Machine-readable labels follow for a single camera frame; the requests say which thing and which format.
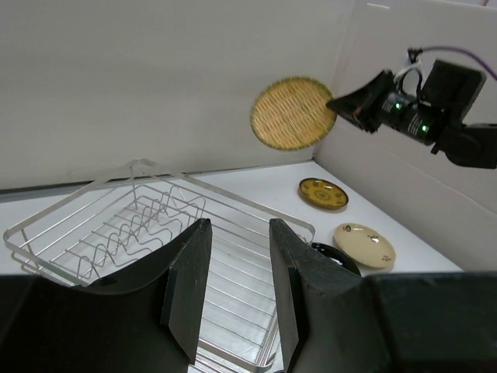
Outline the cream plate with drawings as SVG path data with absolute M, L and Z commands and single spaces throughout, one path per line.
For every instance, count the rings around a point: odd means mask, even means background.
M 392 267 L 397 259 L 393 245 L 365 225 L 341 224 L 335 229 L 333 238 L 347 256 L 365 267 L 383 270 Z

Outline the yellow woven pattern plate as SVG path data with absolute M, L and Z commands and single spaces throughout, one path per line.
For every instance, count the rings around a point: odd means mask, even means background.
M 291 76 L 265 88 L 251 108 L 252 132 L 279 151 L 309 148 L 333 128 L 337 114 L 326 104 L 332 91 L 315 78 Z

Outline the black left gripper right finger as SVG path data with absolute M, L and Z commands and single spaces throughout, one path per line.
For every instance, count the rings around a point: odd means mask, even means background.
M 494 372 L 493 272 L 361 277 L 269 223 L 287 372 Z

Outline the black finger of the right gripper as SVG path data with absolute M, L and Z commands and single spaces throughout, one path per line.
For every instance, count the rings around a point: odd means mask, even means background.
M 326 107 L 362 131 L 373 134 L 381 121 L 377 118 L 382 100 L 393 91 L 393 73 L 381 71 L 362 88 L 329 100 Z

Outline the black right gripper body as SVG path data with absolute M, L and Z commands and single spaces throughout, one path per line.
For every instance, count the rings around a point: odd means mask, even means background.
M 486 82 L 483 71 L 436 60 L 427 78 L 410 67 L 394 75 L 393 89 L 381 97 L 382 124 L 431 145 L 450 129 L 461 132 L 463 119 Z

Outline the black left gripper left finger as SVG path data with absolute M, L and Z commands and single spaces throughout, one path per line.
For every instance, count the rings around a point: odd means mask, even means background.
M 207 219 L 87 286 L 1 278 L 3 372 L 185 372 L 196 360 L 212 245 Z

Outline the black plate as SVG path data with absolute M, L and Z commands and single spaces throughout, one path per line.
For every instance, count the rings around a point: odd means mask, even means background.
M 323 256 L 328 257 L 330 260 L 333 260 L 335 263 L 345 268 L 349 272 L 361 277 L 360 270 L 356 263 L 343 251 L 335 248 L 334 246 L 330 246 L 320 242 L 313 242 L 311 244 L 311 248 L 316 250 Z

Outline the brown yellow patterned plate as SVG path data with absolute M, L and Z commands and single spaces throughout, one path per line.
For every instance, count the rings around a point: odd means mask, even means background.
M 341 210 L 349 203 L 344 189 L 323 179 L 303 179 L 299 182 L 298 191 L 308 203 L 325 210 Z

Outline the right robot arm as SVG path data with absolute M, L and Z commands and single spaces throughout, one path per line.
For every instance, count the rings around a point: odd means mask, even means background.
M 388 70 L 339 98 L 313 79 L 285 79 L 272 87 L 277 143 L 306 145 L 342 117 L 369 133 L 387 125 L 457 166 L 494 169 L 495 125 L 462 123 L 484 82 L 482 72 L 440 60 L 414 96 Z M 496 370 L 495 273 L 361 277 L 280 219 L 269 224 L 269 244 L 285 371 Z

